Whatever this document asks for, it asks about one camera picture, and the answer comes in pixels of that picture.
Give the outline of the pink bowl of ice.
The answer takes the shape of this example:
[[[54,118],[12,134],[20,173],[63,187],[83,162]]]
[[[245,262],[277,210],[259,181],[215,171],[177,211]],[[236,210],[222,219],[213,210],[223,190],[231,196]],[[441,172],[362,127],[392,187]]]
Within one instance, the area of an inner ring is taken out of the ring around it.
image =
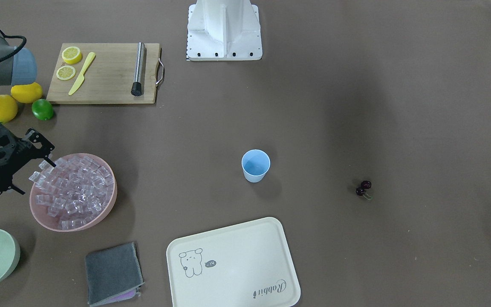
[[[29,177],[35,220],[51,231],[75,232],[103,220],[115,205],[117,184],[109,164],[89,153],[43,161]]]

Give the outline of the light blue plastic cup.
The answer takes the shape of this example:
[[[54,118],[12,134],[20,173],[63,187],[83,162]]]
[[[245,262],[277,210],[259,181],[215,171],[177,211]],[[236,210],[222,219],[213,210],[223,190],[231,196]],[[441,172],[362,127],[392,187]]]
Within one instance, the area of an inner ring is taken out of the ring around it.
[[[257,183],[263,179],[271,167],[270,157],[260,149],[247,151],[241,159],[241,167],[245,179]]]

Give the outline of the green lime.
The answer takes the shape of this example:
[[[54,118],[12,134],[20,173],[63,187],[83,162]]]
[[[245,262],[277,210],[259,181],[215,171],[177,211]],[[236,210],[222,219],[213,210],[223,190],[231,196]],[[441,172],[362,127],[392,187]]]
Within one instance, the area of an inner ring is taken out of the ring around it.
[[[37,99],[32,103],[32,113],[38,120],[47,121],[54,117],[52,104],[43,98]]]

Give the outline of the yellow lemon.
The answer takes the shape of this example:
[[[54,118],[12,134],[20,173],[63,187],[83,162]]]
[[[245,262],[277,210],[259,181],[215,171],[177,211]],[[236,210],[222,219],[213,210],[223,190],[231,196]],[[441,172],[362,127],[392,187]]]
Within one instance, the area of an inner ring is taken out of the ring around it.
[[[11,96],[19,103],[31,104],[43,97],[43,88],[37,82],[11,87]]]
[[[0,95],[0,123],[6,124],[18,113],[17,101],[10,95]]]

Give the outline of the lemon slice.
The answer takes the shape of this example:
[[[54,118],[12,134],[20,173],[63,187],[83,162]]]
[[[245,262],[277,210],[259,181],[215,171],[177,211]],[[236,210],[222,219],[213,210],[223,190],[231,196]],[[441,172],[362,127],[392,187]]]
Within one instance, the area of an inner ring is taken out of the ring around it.
[[[66,64],[78,64],[83,58],[81,49],[77,46],[66,47],[62,53],[61,58]]]
[[[70,65],[64,65],[59,67],[56,70],[56,78],[58,78],[61,81],[68,81],[72,80],[74,76],[76,75],[76,69],[73,66]]]

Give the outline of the wooden cutting board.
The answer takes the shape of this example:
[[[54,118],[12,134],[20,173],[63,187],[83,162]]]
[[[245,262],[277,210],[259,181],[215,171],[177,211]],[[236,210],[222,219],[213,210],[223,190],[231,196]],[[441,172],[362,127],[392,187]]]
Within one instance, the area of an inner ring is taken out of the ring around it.
[[[157,86],[163,76],[158,76],[164,69],[159,65],[161,45],[145,44],[145,63],[142,71],[141,96],[131,94],[134,81],[138,43],[63,43],[61,50],[76,46],[83,59],[72,66],[80,72],[88,53],[95,52],[96,57],[85,72],[85,80],[72,95],[69,90],[76,76],[62,81],[52,76],[46,92],[46,98],[54,104],[153,104],[156,101]]]

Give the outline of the yellow plastic knife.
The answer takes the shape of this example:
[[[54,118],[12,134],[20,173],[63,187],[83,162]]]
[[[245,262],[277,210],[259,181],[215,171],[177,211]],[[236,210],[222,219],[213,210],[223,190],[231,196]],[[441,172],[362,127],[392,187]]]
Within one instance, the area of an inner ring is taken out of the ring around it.
[[[80,89],[80,87],[82,86],[82,84],[84,83],[84,80],[85,80],[85,77],[84,75],[86,74],[88,68],[90,67],[90,65],[92,64],[92,62],[95,60],[97,54],[95,52],[89,52],[88,55],[87,55],[87,58],[86,60],[84,60],[84,64],[74,82],[74,84],[72,85],[71,89],[68,91],[68,95],[71,96],[73,95],[74,93],[77,92],[78,89]]]

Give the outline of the steel muddler black tip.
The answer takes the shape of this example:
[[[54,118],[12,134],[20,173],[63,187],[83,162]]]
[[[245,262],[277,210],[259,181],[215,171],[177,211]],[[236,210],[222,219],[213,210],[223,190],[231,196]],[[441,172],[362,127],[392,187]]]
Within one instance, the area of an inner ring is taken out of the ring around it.
[[[144,93],[143,77],[145,68],[146,47],[143,42],[138,43],[135,60],[134,80],[131,85],[130,93],[135,97],[139,97]]]

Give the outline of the grey folded cloth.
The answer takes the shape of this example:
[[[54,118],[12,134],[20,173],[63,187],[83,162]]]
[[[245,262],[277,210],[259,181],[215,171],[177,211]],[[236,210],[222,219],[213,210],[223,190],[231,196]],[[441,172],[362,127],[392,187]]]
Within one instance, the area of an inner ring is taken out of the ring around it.
[[[144,284],[135,242],[88,253],[88,305],[99,307],[140,295]]]

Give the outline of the cream rabbit tray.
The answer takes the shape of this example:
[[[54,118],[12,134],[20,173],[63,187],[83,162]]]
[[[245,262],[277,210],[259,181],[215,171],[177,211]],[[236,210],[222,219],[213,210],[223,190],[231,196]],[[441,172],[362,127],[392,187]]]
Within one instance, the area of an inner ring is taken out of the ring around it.
[[[301,287],[274,217],[173,240],[166,249],[174,307],[292,307]]]

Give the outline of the dark red cherry pair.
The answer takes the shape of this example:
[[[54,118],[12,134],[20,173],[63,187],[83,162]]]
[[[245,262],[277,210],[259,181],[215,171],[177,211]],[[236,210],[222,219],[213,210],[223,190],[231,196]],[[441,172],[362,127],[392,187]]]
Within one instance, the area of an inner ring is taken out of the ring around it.
[[[367,190],[372,188],[372,183],[368,180],[363,180],[360,185],[356,188],[356,195],[363,197],[366,200],[372,200],[372,196],[367,193]]]

